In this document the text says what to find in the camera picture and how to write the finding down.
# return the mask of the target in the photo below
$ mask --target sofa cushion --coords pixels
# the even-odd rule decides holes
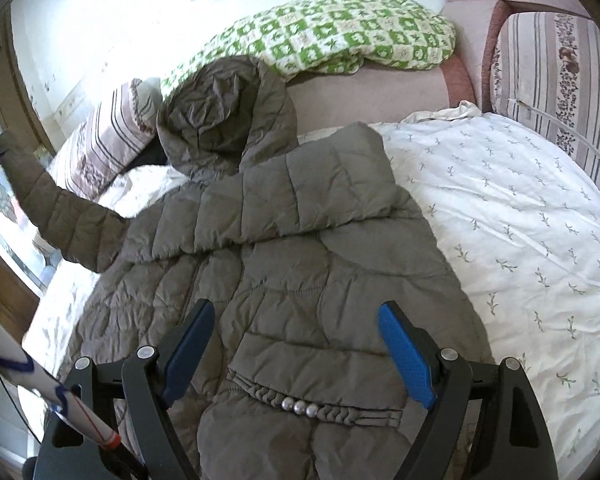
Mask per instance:
[[[301,73],[287,84],[298,134],[363,123],[399,122],[419,110],[454,108],[475,96],[455,54],[431,70],[396,70],[365,61],[355,74]]]
[[[560,146],[600,190],[600,30],[592,20],[510,16],[493,56],[491,105]]]

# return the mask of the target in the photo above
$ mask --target braided trim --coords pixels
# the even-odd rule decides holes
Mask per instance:
[[[288,395],[278,392],[268,386],[254,383],[246,377],[229,371],[227,379],[238,384],[251,397],[265,404],[269,404],[274,408],[282,410],[282,401]],[[304,400],[311,404],[311,399],[295,399]],[[400,424],[402,412],[399,410],[359,410],[353,406],[333,406],[332,404],[320,404],[318,413],[315,418],[321,422],[334,422],[335,424],[344,424],[345,426],[390,426],[397,428]]]

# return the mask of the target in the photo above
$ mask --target white bedsheet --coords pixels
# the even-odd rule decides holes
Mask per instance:
[[[575,479],[600,448],[600,193],[533,131],[476,115],[472,107],[437,112],[436,120],[420,112],[374,128],[482,318],[495,359],[515,356],[525,367],[560,478]],[[102,201],[132,216],[183,180],[140,168]],[[24,347],[49,371],[96,279],[63,262],[41,301]],[[23,407],[42,430],[39,401],[27,397]]]

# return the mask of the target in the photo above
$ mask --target jacket hood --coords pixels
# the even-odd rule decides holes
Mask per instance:
[[[169,163],[194,182],[242,172],[298,146],[284,82],[249,56],[219,59],[186,78],[160,106],[157,127]]]

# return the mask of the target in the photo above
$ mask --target metal screw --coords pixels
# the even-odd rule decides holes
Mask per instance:
[[[84,370],[87,366],[89,366],[90,363],[91,362],[88,357],[81,357],[75,362],[75,369]]]
[[[440,355],[445,361],[455,361],[458,359],[458,352],[456,352],[453,348],[443,348],[440,351]]]
[[[504,361],[504,365],[509,370],[518,370],[518,368],[520,368],[520,361],[513,357],[507,357],[507,359]]]
[[[155,354],[155,348],[152,346],[142,346],[138,349],[138,357],[148,359]]]

